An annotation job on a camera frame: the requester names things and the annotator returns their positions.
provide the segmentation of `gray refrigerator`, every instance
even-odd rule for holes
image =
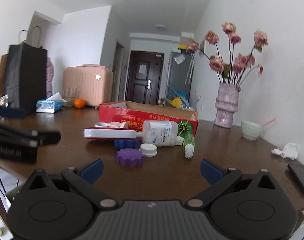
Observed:
[[[180,53],[178,52],[171,52],[170,54],[165,98],[167,98],[170,95],[173,95],[174,92],[172,89],[175,89],[178,91],[184,91],[187,96],[187,99],[189,100],[191,83],[188,84],[189,81],[188,78],[188,81],[185,84],[185,79],[188,74],[191,56],[188,54],[184,54],[185,61],[182,62],[181,64],[178,64],[176,63],[174,57],[177,57],[179,55]]]

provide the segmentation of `white bowl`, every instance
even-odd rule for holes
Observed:
[[[255,141],[261,135],[263,127],[254,122],[242,121],[241,123],[243,137]]]

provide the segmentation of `purple bottle cap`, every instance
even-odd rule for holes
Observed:
[[[142,152],[136,149],[121,149],[116,153],[116,162],[123,166],[139,166],[142,161]]]

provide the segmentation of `pink suitcase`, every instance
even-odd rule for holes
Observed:
[[[113,72],[101,65],[68,67],[63,73],[63,88],[79,89],[78,97],[87,106],[99,106],[111,101]]]

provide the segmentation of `green bottle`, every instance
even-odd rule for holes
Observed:
[[[195,148],[195,138],[194,138],[193,135],[188,133],[185,136],[184,141],[183,141],[183,149],[184,149],[184,152],[185,152],[185,158],[187,158],[187,159],[192,158],[194,148]]]

